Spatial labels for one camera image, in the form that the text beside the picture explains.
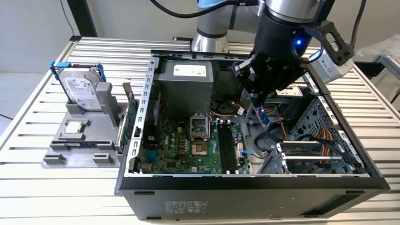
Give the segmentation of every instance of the green circuit board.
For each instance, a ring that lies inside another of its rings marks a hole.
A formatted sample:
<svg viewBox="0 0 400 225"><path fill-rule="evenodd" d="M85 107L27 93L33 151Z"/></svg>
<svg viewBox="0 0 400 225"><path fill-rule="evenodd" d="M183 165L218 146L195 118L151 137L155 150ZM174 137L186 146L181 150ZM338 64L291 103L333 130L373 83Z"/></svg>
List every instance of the green circuit board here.
<svg viewBox="0 0 400 225"><path fill-rule="evenodd" d="M210 125L210 139L203 142L207 149L202 150L206 155L197 155L197 148L193 149L193 144L197 147L199 141L191 141L191 126L190 121L165 120L162 126L161 147L158 149L157 162L150 164L146 162L143 170L146 173L202 173L202 174L222 174L221 165L221 150L219 136L217 123ZM231 126L233 135L242 135L241 126ZM233 137L233 145L235 151L238 146ZM245 164L239 167L239 173L250 173L247 158Z"/></svg>

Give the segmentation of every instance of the electrical cable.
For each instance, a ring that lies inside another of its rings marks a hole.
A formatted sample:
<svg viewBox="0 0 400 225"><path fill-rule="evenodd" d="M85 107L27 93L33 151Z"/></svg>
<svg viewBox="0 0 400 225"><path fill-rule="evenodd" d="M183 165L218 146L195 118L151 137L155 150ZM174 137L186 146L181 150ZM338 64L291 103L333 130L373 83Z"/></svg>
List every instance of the electrical cable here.
<svg viewBox="0 0 400 225"><path fill-rule="evenodd" d="M237 116L237 114L225 114L223 112L217 112L215 110L210 109L210 111L217 115L217 116L221 116L221 117L229 117L229 116Z"/></svg>
<svg viewBox="0 0 400 225"><path fill-rule="evenodd" d="M355 22L355 26L353 28L353 34L351 34L351 43L350 44L354 47L357 46L359 25L361 25L363 13L365 13L366 4L367 4L367 0L362 0L361 9L359 9L358 17L357 17L357 22Z"/></svg>
<svg viewBox="0 0 400 225"><path fill-rule="evenodd" d="M0 116L5 117L5 118L7 118L7 119L10 119L10 120L14 120L13 117L9 117L9 116L3 115L2 113L0 113Z"/></svg>
<svg viewBox="0 0 400 225"><path fill-rule="evenodd" d="M391 102L390 102L391 104L395 103L395 101L397 101L397 99L398 99L398 97L399 97L399 94L400 94L400 93L398 93L398 94L395 95L394 99L393 99Z"/></svg>
<svg viewBox="0 0 400 225"><path fill-rule="evenodd" d="M282 133L283 133L283 140L287 141L289 140L289 136L287 136L286 127L283 126L282 119L281 119L281 128L282 128Z"/></svg>
<svg viewBox="0 0 400 225"><path fill-rule="evenodd" d="M61 3L62 3L62 8L63 8L63 13L65 13L65 16L66 16L66 20L67 20L67 23L69 23L69 25L70 25L70 28L71 28L71 31L73 31L73 35L75 36L74 28L73 28L73 26L71 26L71 23L70 23L67 14L66 14L66 9L65 9L63 0L61 0Z"/></svg>
<svg viewBox="0 0 400 225"><path fill-rule="evenodd" d="M242 149L241 152L242 152L243 154L250 154L250 155L253 155L254 157L257 157L257 158L259 158L259 159L265 159L265 157L258 156L257 153L255 153L254 151L247 151L247 150Z"/></svg>
<svg viewBox="0 0 400 225"><path fill-rule="evenodd" d="M197 13L191 14L182 14L173 12L169 10L157 0L150 0L153 4L169 15L182 18L182 19L189 19L189 18L195 18L198 16L206 15L207 13L211 13L213 11L218 10L219 8L229 6L229 5L238 5L238 6L257 6L259 5L259 0L229 0L222 2L221 4L205 9L203 11L199 11Z"/></svg>

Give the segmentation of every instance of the black plastic part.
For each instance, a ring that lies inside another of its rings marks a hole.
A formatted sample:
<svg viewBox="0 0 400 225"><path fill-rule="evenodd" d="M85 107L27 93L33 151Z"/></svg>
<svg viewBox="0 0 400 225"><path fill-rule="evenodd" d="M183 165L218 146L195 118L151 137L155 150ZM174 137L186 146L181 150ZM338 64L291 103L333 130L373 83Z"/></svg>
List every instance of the black plastic part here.
<svg viewBox="0 0 400 225"><path fill-rule="evenodd" d="M81 41L82 36L73 35L70 41Z"/></svg>
<svg viewBox="0 0 400 225"><path fill-rule="evenodd" d="M161 220L162 217L146 217L147 220Z"/></svg>
<svg viewBox="0 0 400 225"><path fill-rule="evenodd" d="M317 21L323 22L329 19L329 15L334 6L335 0L322 0L321 7L317 12Z"/></svg>
<svg viewBox="0 0 400 225"><path fill-rule="evenodd" d="M98 37L87 0L67 0L81 35Z"/></svg>
<svg viewBox="0 0 400 225"><path fill-rule="evenodd" d="M297 51L299 55L303 55L311 42L311 35L299 23L281 20L266 7L255 39L254 54L265 54L283 61L298 61L299 59L293 54L293 43L297 38L302 38Z"/></svg>
<svg viewBox="0 0 400 225"><path fill-rule="evenodd" d="M231 174L235 174L235 170L238 170L238 162L235 156L231 125L227 123L218 124L218 133L222 170L223 173L227 173L227 171L230 171Z"/></svg>
<svg viewBox="0 0 400 225"><path fill-rule="evenodd" d="M355 55L354 46L343 40L341 33L337 30L335 24L326 20L321 24L321 30L317 31L317 23L309 23L302 25L306 31L321 40L325 50L327 51L334 63L342 66ZM327 35L331 34L335 43L339 47L338 51L331 46L331 40L329 40Z"/></svg>
<svg viewBox="0 0 400 225"><path fill-rule="evenodd" d="M210 34L202 31L199 28L198 28L198 33L207 38L223 38L229 34L229 32L225 32L222 34Z"/></svg>
<svg viewBox="0 0 400 225"><path fill-rule="evenodd" d="M155 195L154 191L135 191L135 195Z"/></svg>
<svg viewBox="0 0 400 225"><path fill-rule="evenodd" d="M369 79L377 77L386 68L381 62L355 62Z"/></svg>

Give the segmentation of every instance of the white label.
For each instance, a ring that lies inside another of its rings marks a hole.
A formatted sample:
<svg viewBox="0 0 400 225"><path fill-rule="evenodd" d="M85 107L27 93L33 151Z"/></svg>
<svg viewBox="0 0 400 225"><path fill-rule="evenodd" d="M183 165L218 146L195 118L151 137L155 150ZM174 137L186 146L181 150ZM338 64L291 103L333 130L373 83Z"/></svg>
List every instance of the white label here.
<svg viewBox="0 0 400 225"><path fill-rule="evenodd" d="M174 75L175 76L207 77L206 66L203 66L203 65L175 65L174 66Z"/></svg>
<svg viewBox="0 0 400 225"><path fill-rule="evenodd" d="M241 107L241 109L238 110L238 114L242 116L242 115L243 115L243 113L245 113L245 108L243 108L243 107Z"/></svg>
<svg viewBox="0 0 400 225"><path fill-rule="evenodd" d="M170 214L206 213L209 201L166 201L166 211Z"/></svg>
<svg viewBox="0 0 400 225"><path fill-rule="evenodd" d="M87 110L102 109L95 89L90 80L85 78L67 77L66 83L77 104Z"/></svg>

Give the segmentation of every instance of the blue drive bracket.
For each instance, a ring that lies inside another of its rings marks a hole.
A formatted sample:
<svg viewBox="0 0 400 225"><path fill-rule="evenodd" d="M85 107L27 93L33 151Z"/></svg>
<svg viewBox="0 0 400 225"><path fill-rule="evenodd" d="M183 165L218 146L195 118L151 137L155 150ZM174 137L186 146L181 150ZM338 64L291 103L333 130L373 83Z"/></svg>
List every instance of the blue drive bracket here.
<svg viewBox="0 0 400 225"><path fill-rule="evenodd" d="M61 77L59 77L59 73L58 73L58 70L57 70L57 67L55 67L55 63L57 63L55 60L50 61L50 70L51 70L53 74L55 75L57 80L61 81ZM62 68L69 68L69 67L71 66L71 63L59 62L59 63L58 63L58 67L59 67L59 64L61 64L61 67L62 67ZM73 100L71 100L71 98L70 98L70 96L69 96L69 93L67 93L66 87L65 87L65 85L63 85L63 82L61 82L61 85L62 85L62 88L63 88L65 93L66 93L66 95L67 95L69 103L73 104Z"/></svg>
<svg viewBox="0 0 400 225"><path fill-rule="evenodd" d="M99 74L101 74L101 81L102 81L102 82L106 82L105 69L103 69L103 65L101 64L101 62L98 62L97 68L98 68Z"/></svg>
<svg viewBox="0 0 400 225"><path fill-rule="evenodd" d="M53 60L50 62L50 70L51 70L53 74L55 75L58 81L61 81L61 77L59 77L59 73L58 73L58 68L61 68L61 69L65 69L65 68L94 68L94 66L74 65L71 62L59 62L57 65L55 65L55 63L57 63L55 60ZM103 68L103 65L101 64L101 62L98 62L98 64L97 64L95 67L99 70L101 81L106 82L105 68ZM69 103L73 104L73 100L71 100L70 95L67 93L67 90L66 90L66 87L63 85L63 82L61 82L61 85L62 85L62 88L63 88L65 93L67 95Z"/></svg>
<svg viewBox="0 0 400 225"><path fill-rule="evenodd" d="M271 120L269 118L269 115L267 115L267 112L265 110L265 107L263 105L261 105L258 108L257 108L257 115L258 115L258 118L261 120L261 123L262 123L262 126L265 128L265 130L270 130L270 127L271 127Z"/></svg>

